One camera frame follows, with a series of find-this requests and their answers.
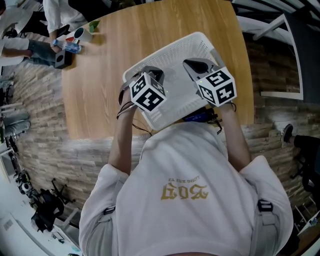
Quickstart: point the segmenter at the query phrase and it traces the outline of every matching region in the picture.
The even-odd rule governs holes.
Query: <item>wooden table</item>
[[[241,124],[254,121],[251,70],[245,41],[229,1],[163,0],[129,7],[100,19],[91,43],[62,71],[63,101],[71,139],[113,136],[122,75],[160,48],[202,32],[235,78]],[[136,119],[146,124],[137,111]],[[143,132],[133,130],[135,135]]]

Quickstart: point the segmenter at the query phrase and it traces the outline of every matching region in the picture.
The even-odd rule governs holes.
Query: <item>plastic bottle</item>
[[[54,46],[59,46],[61,49],[71,52],[73,54],[78,54],[81,52],[82,46],[74,42],[59,41],[57,39],[53,40]]]

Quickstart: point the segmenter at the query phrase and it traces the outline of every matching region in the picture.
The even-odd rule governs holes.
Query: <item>mesh basket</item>
[[[145,66],[163,70],[166,102],[151,113],[141,110],[153,130],[159,131],[208,104],[196,94],[197,87],[184,69],[183,61],[204,58],[217,63],[213,49],[203,33],[195,32],[157,50],[123,73],[122,79],[126,82]]]

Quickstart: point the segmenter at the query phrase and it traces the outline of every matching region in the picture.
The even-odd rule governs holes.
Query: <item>white t-shirt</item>
[[[69,30],[73,31],[87,23],[85,17],[68,4],[68,0],[43,0],[43,10],[49,33],[67,24],[70,25]]]
[[[84,255],[90,221],[111,206],[111,188],[125,176],[111,165],[102,168],[81,213],[79,241]],[[166,128],[146,141],[140,163],[118,194],[118,255],[248,256],[258,203],[249,182],[283,214],[280,250],[291,235],[293,215],[266,159],[255,158],[239,173],[210,125],[188,122]]]
[[[32,11],[14,6],[7,6],[4,13],[0,16],[0,33],[13,23],[17,23],[14,29],[19,34],[27,25],[32,16]]]
[[[1,56],[4,48],[27,50],[29,46],[29,39],[26,38],[4,38],[0,39],[0,67],[17,65],[24,60],[23,56],[19,57],[3,57]]]

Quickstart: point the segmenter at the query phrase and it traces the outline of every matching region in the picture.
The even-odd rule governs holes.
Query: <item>sneaker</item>
[[[281,136],[281,141],[285,143],[289,143],[289,139],[292,137],[292,131],[294,127],[292,124],[288,124],[284,129],[283,129],[283,134]]]

